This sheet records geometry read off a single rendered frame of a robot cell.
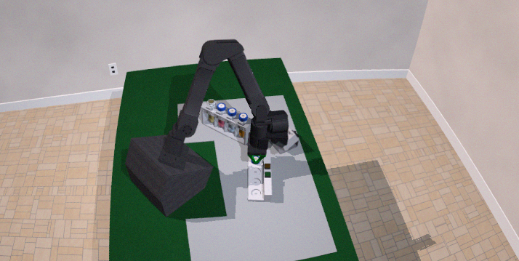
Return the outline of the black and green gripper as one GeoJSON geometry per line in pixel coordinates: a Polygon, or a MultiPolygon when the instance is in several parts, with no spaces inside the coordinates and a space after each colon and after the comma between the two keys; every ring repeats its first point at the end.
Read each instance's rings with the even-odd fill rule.
{"type": "MultiPolygon", "coordinates": [[[[263,137],[265,137],[265,136],[263,136],[263,137]]],[[[258,164],[264,157],[266,157],[267,150],[257,149],[258,139],[262,139],[263,137],[255,137],[251,134],[251,132],[249,132],[248,157],[253,161],[254,164],[258,164]],[[257,161],[254,160],[253,156],[259,156],[257,161]]]]}

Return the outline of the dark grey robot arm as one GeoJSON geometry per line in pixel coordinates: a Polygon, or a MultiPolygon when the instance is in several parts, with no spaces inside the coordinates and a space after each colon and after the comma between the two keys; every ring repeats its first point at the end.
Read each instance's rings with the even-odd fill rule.
{"type": "Polygon", "coordinates": [[[209,40],[203,44],[188,96],[177,122],[168,133],[159,162],[175,169],[178,167],[185,138],[196,132],[200,109],[212,76],[220,62],[226,59],[252,110],[251,134],[255,137],[266,135],[258,139],[257,149],[267,150],[269,140],[280,148],[287,145],[288,114],[284,110],[270,111],[243,51],[243,46],[235,39],[209,40]]]}

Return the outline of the white four-tube rack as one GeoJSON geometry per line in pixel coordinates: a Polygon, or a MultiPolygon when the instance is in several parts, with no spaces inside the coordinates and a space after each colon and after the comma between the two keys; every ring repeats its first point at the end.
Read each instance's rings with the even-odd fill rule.
{"type": "Polygon", "coordinates": [[[251,118],[248,117],[247,122],[244,124],[242,121],[239,121],[240,113],[238,111],[236,111],[236,117],[232,119],[232,117],[228,115],[229,108],[226,107],[225,112],[222,113],[217,110],[218,104],[219,103],[215,102],[214,108],[209,107],[207,102],[201,106],[202,124],[216,130],[217,132],[219,132],[233,140],[236,140],[236,141],[246,145],[248,143],[249,132],[251,129],[251,118]],[[214,122],[209,121],[208,114],[214,117],[214,122]],[[224,121],[224,127],[219,126],[218,119],[221,121],[224,121]],[[230,132],[228,130],[228,124],[235,127],[235,136],[234,136],[234,132],[230,132]],[[240,137],[239,129],[244,131],[244,137],[240,137]]]}

